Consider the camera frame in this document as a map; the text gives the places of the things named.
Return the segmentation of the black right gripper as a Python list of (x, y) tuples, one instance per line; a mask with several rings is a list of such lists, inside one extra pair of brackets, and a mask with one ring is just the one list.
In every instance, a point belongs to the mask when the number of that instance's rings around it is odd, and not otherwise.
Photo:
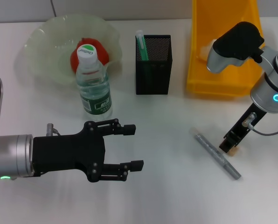
[(252, 125), (256, 125), (267, 112), (259, 109), (254, 103), (252, 103), (246, 112), (224, 136), (223, 141), (219, 145), (219, 148), (223, 152), (228, 153), (232, 148), (236, 147), (238, 143), (248, 134), (249, 130), (247, 127), (243, 126), (243, 122), (252, 113), (256, 114), (256, 118), (252, 121)]

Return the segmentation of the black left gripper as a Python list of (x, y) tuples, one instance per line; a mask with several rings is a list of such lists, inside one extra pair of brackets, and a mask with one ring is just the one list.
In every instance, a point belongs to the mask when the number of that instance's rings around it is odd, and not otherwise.
[(136, 126), (122, 126), (118, 119), (87, 121), (83, 129), (71, 135), (44, 136), (33, 139), (32, 165), (36, 175), (77, 169), (88, 181), (127, 180), (129, 172), (140, 172), (143, 160), (120, 164), (104, 164), (105, 146), (102, 136), (134, 135)]

